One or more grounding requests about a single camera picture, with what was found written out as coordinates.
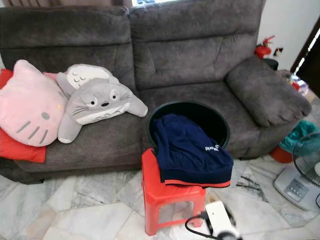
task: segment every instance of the red plastic stool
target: red plastic stool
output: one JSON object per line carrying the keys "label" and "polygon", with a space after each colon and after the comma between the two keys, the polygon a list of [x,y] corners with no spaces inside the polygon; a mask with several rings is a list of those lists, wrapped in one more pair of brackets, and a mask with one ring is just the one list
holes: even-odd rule
{"label": "red plastic stool", "polygon": [[[147,149],[142,154],[142,188],[145,210],[145,232],[155,235],[159,228],[175,224],[184,224],[187,219],[159,223],[161,207],[177,202],[193,202],[193,215],[205,209],[206,190],[200,186],[166,186],[160,182],[158,162],[152,149]],[[193,220],[195,227],[200,227],[201,219]]]}

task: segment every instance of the navy blue cloth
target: navy blue cloth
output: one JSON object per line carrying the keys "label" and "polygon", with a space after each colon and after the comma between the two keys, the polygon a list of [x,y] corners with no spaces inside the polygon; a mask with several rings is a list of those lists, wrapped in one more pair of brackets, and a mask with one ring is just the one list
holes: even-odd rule
{"label": "navy blue cloth", "polygon": [[178,180],[208,187],[230,182],[232,156],[200,126],[177,114],[155,119],[153,124],[161,182]]}

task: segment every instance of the red fire extinguisher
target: red fire extinguisher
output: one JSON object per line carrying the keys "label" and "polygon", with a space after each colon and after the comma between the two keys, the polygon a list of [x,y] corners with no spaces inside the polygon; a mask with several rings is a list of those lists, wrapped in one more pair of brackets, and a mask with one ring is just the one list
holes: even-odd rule
{"label": "red fire extinguisher", "polygon": [[264,55],[268,55],[271,53],[271,48],[268,47],[268,44],[272,44],[270,42],[270,39],[273,39],[275,35],[272,35],[270,37],[267,37],[263,40],[263,43],[258,45],[254,51],[254,54],[257,55],[259,58],[263,59]]}

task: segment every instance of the gray plush toy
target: gray plush toy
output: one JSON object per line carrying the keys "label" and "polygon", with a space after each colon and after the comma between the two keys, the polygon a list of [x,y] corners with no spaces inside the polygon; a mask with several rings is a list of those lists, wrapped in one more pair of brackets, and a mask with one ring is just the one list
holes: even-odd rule
{"label": "gray plush toy", "polygon": [[114,83],[119,83],[110,71],[101,66],[88,64],[74,64],[65,73],[59,72],[56,81],[69,99],[71,95],[83,84],[91,79],[108,79]]}
{"label": "gray plush toy", "polygon": [[81,85],[70,97],[61,120],[58,139],[71,143],[85,124],[131,113],[144,117],[147,106],[115,78],[93,78]]}

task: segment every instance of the black round bin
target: black round bin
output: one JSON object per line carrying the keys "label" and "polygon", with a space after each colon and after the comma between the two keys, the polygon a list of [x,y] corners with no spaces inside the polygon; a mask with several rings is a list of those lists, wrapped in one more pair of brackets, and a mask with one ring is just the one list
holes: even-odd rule
{"label": "black round bin", "polygon": [[151,115],[148,123],[148,134],[155,149],[157,149],[158,144],[153,136],[154,120],[160,119],[167,114],[186,116],[200,126],[206,135],[214,139],[221,147],[225,148],[227,146],[230,138],[230,129],[220,113],[201,103],[176,101],[159,106]]}

